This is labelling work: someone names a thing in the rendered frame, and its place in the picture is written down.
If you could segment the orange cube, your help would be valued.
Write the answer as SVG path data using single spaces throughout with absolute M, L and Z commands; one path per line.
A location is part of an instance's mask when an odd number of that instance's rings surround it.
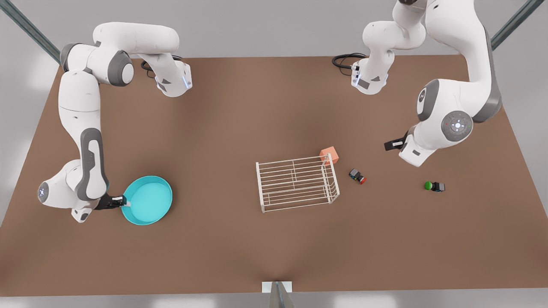
M 339 156 L 333 146 L 321 150 L 319 156 L 325 166 L 328 166 L 329 164 L 335 164 L 339 159 Z

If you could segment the teal plate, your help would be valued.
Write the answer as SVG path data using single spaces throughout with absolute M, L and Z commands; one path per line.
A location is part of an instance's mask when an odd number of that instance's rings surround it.
M 158 222 L 170 210 L 173 200 L 170 184 L 156 176 L 136 179 L 123 195 L 127 204 L 121 208 L 122 214 L 135 225 Z

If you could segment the silver frame post with foot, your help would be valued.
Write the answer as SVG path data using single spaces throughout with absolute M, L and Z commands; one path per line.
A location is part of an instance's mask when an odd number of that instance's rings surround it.
M 289 297 L 293 292 L 292 281 L 262 282 L 262 292 L 270 293 L 269 308 L 295 308 Z

